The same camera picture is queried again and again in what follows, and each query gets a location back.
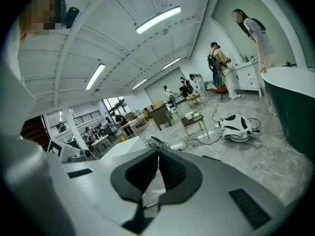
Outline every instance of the railing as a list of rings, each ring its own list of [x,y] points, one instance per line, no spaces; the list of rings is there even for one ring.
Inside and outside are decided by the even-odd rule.
[[[84,122],[90,121],[90,120],[95,119],[95,118],[98,118],[100,116],[101,116],[101,114],[100,114],[99,110],[97,110],[97,111],[88,113],[86,115],[82,115],[82,116],[73,118],[73,121],[74,121],[75,125],[77,126],[79,124],[82,124]],[[69,130],[70,127],[68,125],[68,122],[64,121],[64,122],[61,122],[55,126],[52,126],[50,129],[51,129],[53,136],[56,136],[59,133],[63,133],[65,131]]]

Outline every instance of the bathtub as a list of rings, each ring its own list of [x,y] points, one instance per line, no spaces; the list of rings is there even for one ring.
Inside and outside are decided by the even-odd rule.
[[[262,74],[286,140],[315,162],[315,72],[273,67]]]

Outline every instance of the backpack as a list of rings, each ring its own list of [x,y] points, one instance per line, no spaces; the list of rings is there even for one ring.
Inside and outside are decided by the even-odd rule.
[[[216,86],[216,88],[219,88],[222,85],[221,75],[219,73],[221,70],[221,65],[216,57],[213,56],[213,52],[214,50],[212,51],[212,54],[208,55],[208,66],[213,72],[213,84]]]

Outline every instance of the marble floor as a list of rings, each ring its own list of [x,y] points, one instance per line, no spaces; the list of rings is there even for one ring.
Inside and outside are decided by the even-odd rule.
[[[221,93],[210,93],[201,99],[204,104],[195,104],[195,111],[204,116],[205,124],[210,133],[216,124],[212,121],[211,115],[215,111],[217,102],[221,100]],[[148,135],[156,135],[164,142],[169,143],[173,149],[184,148],[186,144],[183,143],[183,140],[188,138],[180,118],[189,111],[192,111],[192,108],[187,102],[183,102],[179,105],[178,113],[173,114],[172,126],[163,124],[162,130],[159,131],[151,120],[148,125],[140,127],[136,132],[143,140]],[[214,114],[214,120],[220,120],[220,117],[226,118],[235,113],[246,118],[256,118],[261,122],[261,136],[256,139],[251,138],[249,142],[291,147],[284,138],[279,119],[268,112],[267,103],[263,98],[259,98],[257,92],[242,92],[242,97],[237,100],[230,100],[228,94],[224,94],[223,100],[219,103],[217,112]],[[209,140],[206,136],[203,137],[198,124],[189,127],[188,132],[191,138],[199,137],[201,142],[207,144],[219,138],[214,134],[210,134]],[[314,174],[312,162],[305,156],[289,149],[219,140],[212,145],[203,145],[198,141],[188,142],[184,151],[216,158],[235,167],[269,189],[284,205],[292,202],[306,190]],[[144,205],[157,202],[159,195],[164,192],[161,174],[158,172],[143,196]]]

